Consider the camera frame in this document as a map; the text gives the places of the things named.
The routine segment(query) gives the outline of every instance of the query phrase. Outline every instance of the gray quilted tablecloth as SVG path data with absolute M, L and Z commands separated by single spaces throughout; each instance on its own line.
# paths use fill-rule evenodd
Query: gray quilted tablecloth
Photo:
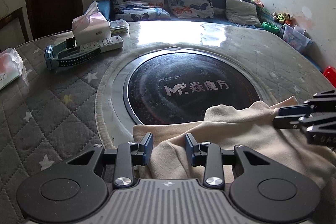
M 193 35 L 179 36 L 179 31 Z M 61 33 L 16 48 L 29 84 L 19 78 L 0 91 L 1 224 L 23 220 L 16 189 L 24 178 L 100 143 L 95 121 L 97 89 L 106 70 L 123 54 L 137 49 L 139 54 L 144 53 L 151 43 L 162 48 L 173 46 L 167 39 L 196 39 L 198 45 L 223 51 L 242 63 L 259 77 L 276 101 L 296 95 L 302 102 L 315 92 L 331 88 L 304 57 L 265 31 L 200 22 L 136 22 L 130 24 L 129 34 L 122 35 L 123 49 L 100 54 L 70 70 L 48 71 L 45 47 L 71 36 L 72 32 Z M 331 208 L 330 204 L 326 202 L 324 208 Z

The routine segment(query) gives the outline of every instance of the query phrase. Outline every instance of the yellow star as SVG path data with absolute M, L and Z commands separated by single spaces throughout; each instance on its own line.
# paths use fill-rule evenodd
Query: yellow star
M 68 103 L 72 102 L 71 100 L 71 95 L 64 95 L 64 98 L 63 98 L 63 103 L 65 105 L 67 105 Z

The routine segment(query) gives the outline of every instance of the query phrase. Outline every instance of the beige garment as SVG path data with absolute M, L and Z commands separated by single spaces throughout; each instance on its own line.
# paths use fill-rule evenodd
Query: beige garment
M 155 179 L 203 180 L 204 167 L 189 166 L 184 149 L 184 135 L 192 133 L 197 142 L 209 141 L 222 149 L 233 150 L 237 144 L 257 152 L 310 177 L 323 188 L 336 171 L 336 154 L 327 147 L 307 144 L 299 130 L 276 130 L 272 126 L 278 107 L 297 104 L 291 97 L 269 107 L 262 101 L 249 108 L 210 107 L 202 122 L 166 126 L 135 125 L 134 140 L 140 142 L 147 132 L 153 133 L 154 149 L 148 167 L 140 168 L 140 177 Z M 226 183 L 234 180 L 231 166 L 224 166 Z

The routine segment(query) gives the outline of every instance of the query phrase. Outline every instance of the butterfly pillow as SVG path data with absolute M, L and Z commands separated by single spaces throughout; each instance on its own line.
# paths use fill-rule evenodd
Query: butterfly pillow
M 164 10 L 164 0 L 111 0 L 115 19 L 127 22 L 145 20 L 169 20 Z
M 168 0 L 169 9 L 178 18 L 213 18 L 212 0 Z

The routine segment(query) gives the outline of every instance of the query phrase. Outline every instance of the orange butterfly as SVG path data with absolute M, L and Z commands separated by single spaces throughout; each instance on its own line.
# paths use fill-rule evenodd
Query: orange butterfly
M 183 7 L 181 8 L 175 8 L 173 9 L 174 12 L 176 12 L 177 14 L 183 14 L 183 13 L 192 13 L 192 10 L 190 10 L 190 7 Z
M 163 3 L 162 2 L 159 2 L 159 3 L 157 3 L 157 2 L 155 2 L 155 3 L 149 3 L 149 7 L 151 7 L 151 8 L 154 8 L 154 7 L 160 7 L 160 8 L 162 8 L 163 7 Z

